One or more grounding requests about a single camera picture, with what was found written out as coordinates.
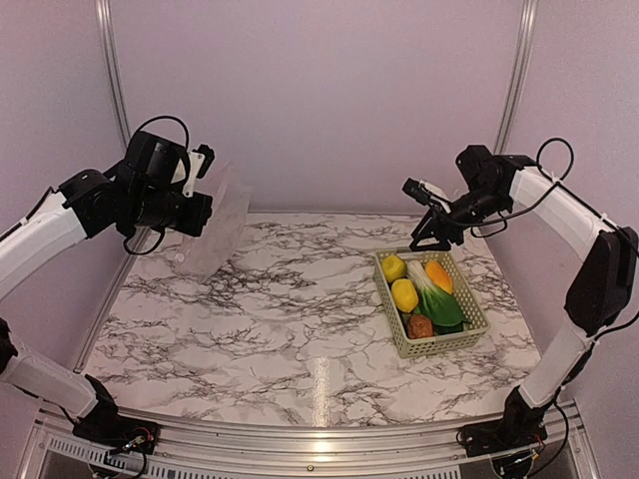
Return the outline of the yellow lemon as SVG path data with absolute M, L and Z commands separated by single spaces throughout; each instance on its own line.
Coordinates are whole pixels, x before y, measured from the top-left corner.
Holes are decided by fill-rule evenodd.
M 392 299 L 398 310 L 405 313 L 411 313 L 419 305 L 419 296 L 408 278 L 399 278 L 395 280 L 390 288 Z
M 398 279 L 406 277 L 406 263 L 402 258 L 395 254 L 386 256 L 382 260 L 381 269 L 384 278 L 388 283 L 393 283 Z

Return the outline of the clear zip top bag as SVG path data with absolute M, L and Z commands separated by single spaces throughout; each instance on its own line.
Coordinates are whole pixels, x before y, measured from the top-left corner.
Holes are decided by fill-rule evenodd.
M 200 237 L 183 236 L 174 256 L 179 273 L 199 278 L 213 275 L 240 245 L 252 194 L 229 162 L 212 166 L 210 175 L 203 190 L 213 196 L 212 216 Z

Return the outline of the green white bok choy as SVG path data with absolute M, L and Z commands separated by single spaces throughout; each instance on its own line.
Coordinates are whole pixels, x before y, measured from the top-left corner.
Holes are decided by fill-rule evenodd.
M 453 326 L 465 321 L 455 298 L 432 283 L 419 261 L 407 263 L 407 275 L 419 296 L 420 310 L 434 324 Z

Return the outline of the brown bread bun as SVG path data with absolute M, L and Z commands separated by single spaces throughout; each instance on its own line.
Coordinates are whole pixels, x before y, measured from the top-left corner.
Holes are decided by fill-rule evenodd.
M 423 339 L 434 336 L 431 320 L 423 314 L 413 314 L 407 322 L 407 336 L 410 339 Z

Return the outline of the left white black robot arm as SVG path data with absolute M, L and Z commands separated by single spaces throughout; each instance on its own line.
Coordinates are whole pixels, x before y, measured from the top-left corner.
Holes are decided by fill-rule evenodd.
M 130 238 L 138 227 L 199 237 L 213 212 L 209 195 L 178 185 L 132 193 L 96 170 L 86 170 L 49 190 L 29 216 L 1 237 L 1 293 L 16 286 L 63 251 L 115 226 Z M 152 440 L 150 422 L 120 415 L 105 386 L 32 350 L 1 324 L 1 379 L 63 409 L 74 435 L 114 447 L 136 437 Z

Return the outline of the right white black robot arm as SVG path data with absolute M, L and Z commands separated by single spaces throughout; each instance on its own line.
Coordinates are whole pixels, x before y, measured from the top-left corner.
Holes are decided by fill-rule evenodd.
M 478 454 L 544 437 L 542 421 L 590 360 L 597 342 L 619 331 L 638 262 L 638 235 L 597 212 L 545 172 L 539 158 L 497 155 L 482 145 L 456 158 L 467 191 L 456 200 L 424 181 L 407 179 L 403 192 L 426 208 L 411 234 L 413 251 L 449 251 L 466 232 L 533 213 L 573 251 L 578 262 L 563 304 L 563 323 L 529 375 L 508 394 L 501 416 L 463 426 L 459 439 Z

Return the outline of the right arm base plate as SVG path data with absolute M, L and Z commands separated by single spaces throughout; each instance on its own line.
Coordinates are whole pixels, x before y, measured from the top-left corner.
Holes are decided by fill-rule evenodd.
M 502 420 L 466 424 L 456 433 L 457 443 L 468 457 L 500 453 L 510 449 L 540 444 L 548 437 L 545 427 L 537 422 L 529 426 L 508 429 Z

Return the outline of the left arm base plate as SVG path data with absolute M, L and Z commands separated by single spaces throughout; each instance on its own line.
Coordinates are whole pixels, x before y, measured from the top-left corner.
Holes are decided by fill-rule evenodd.
M 148 455 L 155 450 L 159 431 L 156 422 L 124 416 L 98 422 L 80 420 L 72 429 L 74 436 L 109 446 L 118 453 L 133 450 Z

